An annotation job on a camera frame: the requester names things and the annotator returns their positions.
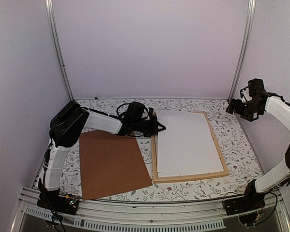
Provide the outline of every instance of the brown cardboard sheet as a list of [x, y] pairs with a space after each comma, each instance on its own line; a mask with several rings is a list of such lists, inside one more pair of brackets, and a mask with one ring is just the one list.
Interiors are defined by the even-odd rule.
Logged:
[[136, 138], [95, 130], [81, 134], [79, 143], [83, 200], [152, 185]]

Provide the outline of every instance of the wire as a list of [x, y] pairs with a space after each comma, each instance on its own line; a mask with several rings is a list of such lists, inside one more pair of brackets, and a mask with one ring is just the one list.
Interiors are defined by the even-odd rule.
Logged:
[[[120, 109], [121, 107], [123, 107], [123, 106], [125, 106], [125, 105], [129, 105], [129, 104], [131, 104], [131, 103], [132, 103], [132, 102], [130, 102], [130, 103], [124, 103], [124, 104], [122, 104], [122, 105], [119, 105], [119, 107], [116, 109], [117, 115], [118, 115], [118, 117], [119, 117], [120, 119], [123, 118], [123, 116], [124, 116], [124, 114], [125, 114], [126, 112], [123, 112], [123, 113], [119, 114], [119, 109]], [[145, 111], [146, 111], [147, 115], [146, 115], [145, 117], [142, 117], [140, 120], [146, 120], [146, 119], [148, 118], [148, 116], [149, 116], [149, 111], [148, 111], [147, 107], [145, 107]]]
[[280, 97], [280, 99], [283, 101], [283, 103], [284, 103], [284, 104], [286, 104], [286, 105], [290, 106], [290, 103], [289, 103], [289, 102], [287, 102], [287, 101], [284, 99], [284, 97], [283, 97], [283, 96], [279, 96], [279, 97]]
[[[263, 221], [261, 221], [261, 222], [257, 222], [258, 221], [258, 219], [259, 218], [256, 218], [256, 224], [254, 224], [253, 226], [246, 226], [246, 225], [243, 225], [242, 223], [241, 223], [241, 221], [240, 221], [240, 216], [238, 216], [237, 218], [238, 218], [238, 221], [244, 226], [244, 227], [246, 227], [246, 228], [251, 228], [251, 227], [254, 227], [254, 226], [258, 226], [258, 225], [260, 225], [260, 224], [262, 224], [262, 223], [264, 223], [264, 222], [266, 222], [272, 215], [273, 215], [273, 213], [275, 212], [275, 210], [276, 210], [276, 207], [277, 207], [277, 204], [278, 204], [278, 196], [275, 194], [275, 193], [272, 193], [272, 192], [269, 192], [270, 194], [272, 194], [272, 195], [274, 195], [275, 197], [276, 197], [276, 202], [275, 202], [275, 206], [274, 206], [274, 209], [272, 210], [272, 212], [269, 214], [269, 216], [266, 218], [266, 219], [264, 219]], [[265, 209], [264, 209], [264, 207], [262, 206], [261, 207], [261, 211], [260, 211], [260, 213], [259, 213], [259, 215], [260, 216], [262, 216], [261, 215], [261, 213], [263, 212], [263, 211], [265, 211]]]
[[50, 150], [52, 149], [52, 146], [53, 146], [53, 140], [52, 138], [50, 138], [50, 143], [48, 145], [47, 150], [44, 153], [44, 162], [43, 162], [44, 172], [46, 172], [46, 170], [48, 169], [48, 165], [49, 165], [48, 155], [50, 156]]
[[229, 193], [233, 193], [233, 194], [236, 194], [236, 195], [238, 195], [238, 196], [242, 196], [242, 194], [238, 194], [238, 193], [236, 193], [236, 192], [227, 192], [227, 193], [223, 196], [223, 198], [222, 198], [222, 206], [223, 206], [224, 209], [227, 209], [227, 208], [225, 207], [225, 205], [224, 205], [224, 199], [225, 199], [225, 197], [226, 197]]
[[[44, 176], [43, 176], [43, 183], [45, 183], [45, 178], [46, 178], [46, 173], [44, 173]], [[53, 223], [53, 228], [57, 231], [57, 232], [61, 232], [61, 231], [59, 231], [57, 228], [56, 228], [56, 226], [54, 226], [54, 218], [53, 218], [53, 216], [55, 216], [58, 220], [59, 220], [59, 222], [60, 222], [60, 224], [61, 224], [61, 227], [62, 227], [62, 229], [63, 229], [63, 232], [66, 232], [66, 229], [65, 229], [65, 227], [64, 227], [64, 225], [63, 225], [63, 223], [62, 223], [62, 220], [60, 219], [60, 216], [59, 216], [59, 214], [58, 214], [58, 212], [56, 211], [56, 209], [52, 206], [52, 204], [51, 204], [51, 202], [50, 202], [50, 200], [48, 199], [48, 197], [47, 197], [47, 194], [43, 194], [43, 196], [44, 196], [44, 198], [46, 199], [46, 201], [48, 202], [48, 204], [49, 204], [49, 206], [50, 206], [50, 208], [51, 208], [51, 213], [52, 213], [52, 217], [51, 217], [51, 219], [52, 219], [52, 223]]]
[[257, 223], [256, 226], [264, 223], [265, 221], [267, 221], [273, 215], [273, 213], [276, 210], [277, 203], [278, 203], [278, 196], [275, 193], [272, 193], [272, 192], [270, 192], [270, 194], [272, 194], [272, 195], [274, 195], [276, 197], [276, 203], [275, 203], [274, 209], [272, 210], [272, 212], [269, 214], [269, 216], [265, 220], [263, 220], [262, 222]]
[[66, 120], [64, 120], [63, 122], [61, 122], [60, 124], [58, 124], [58, 125], [56, 125], [56, 126], [50, 128], [50, 130], [49, 130], [49, 136], [50, 136], [50, 138], [52, 138], [52, 137], [51, 137], [51, 134], [52, 134], [53, 130], [54, 130], [55, 128], [58, 128], [59, 126], [65, 124], [65, 123], [67, 122], [67, 120], [68, 120], [68, 119], [66, 119]]
[[248, 88], [248, 86], [245, 87], [245, 88], [242, 88], [242, 89], [240, 90], [241, 98], [245, 98], [245, 101], [246, 101], [246, 102], [248, 102], [248, 100], [247, 100], [247, 98], [246, 98], [245, 95], [244, 95], [244, 91], [245, 91], [247, 88]]
[[139, 137], [142, 137], [144, 135], [132, 135], [132, 134], [128, 134], [127, 136], [128, 137], [132, 137], [132, 138], [139, 138]]

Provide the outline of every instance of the patterned table surface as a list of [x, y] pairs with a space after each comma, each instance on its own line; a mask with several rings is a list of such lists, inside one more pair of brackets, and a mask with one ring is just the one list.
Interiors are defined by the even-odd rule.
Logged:
[[[78, 100], [82, 106], [94, 108], [108, 114], [116, 114], [119, 105], [138, 101], [147, 107], [181, 112], [205, 111], [213, 127], [229, 175], [226, 177], [173, 184], [153, 184], [150, 187], [126, 192], [103, 199], [132, 202], [176, 202], [195, 201], [223, 197], [227, 192], [243, 193], [247, 183], [262, 174], [256, 155], [234, 115], [227, 114], [225, 100], [195, 99], [107, 99]], [[152, 177], [152, 154], [149, 138], [138, 138], [137, 142]], [[62, 193], [81, 196], [79, 142], [68, 153], [60, 179]]]

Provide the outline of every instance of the white wall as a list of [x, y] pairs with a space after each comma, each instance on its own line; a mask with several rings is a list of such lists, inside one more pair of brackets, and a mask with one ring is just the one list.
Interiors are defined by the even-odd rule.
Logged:
[[56, 0], [75, 98], [228, 97], [247, 0]]
[[[290, 102], [290, 0], [257, 1], [237, 92], [253, 78], [263, 79], [267, 91], [283, 95]], [[253, 123], [241, 123], [264, 171], [269, 171], [284, 158], [289, 131], [269, 115]], [[290, 186], [281, 191], [290, 215]]]
[[48, 142], [51, 118], [67, 103], [45, 1], [0, 0], [0, 232], [11, 225]]

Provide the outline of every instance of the white paper sheet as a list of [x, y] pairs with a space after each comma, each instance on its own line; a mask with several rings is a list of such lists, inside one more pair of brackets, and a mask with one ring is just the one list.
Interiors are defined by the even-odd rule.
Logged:
[[158, 176], [223, 171], [204, 114], [173, 111], [157, 111], [156, 114], [167, 128], [158, 134]]

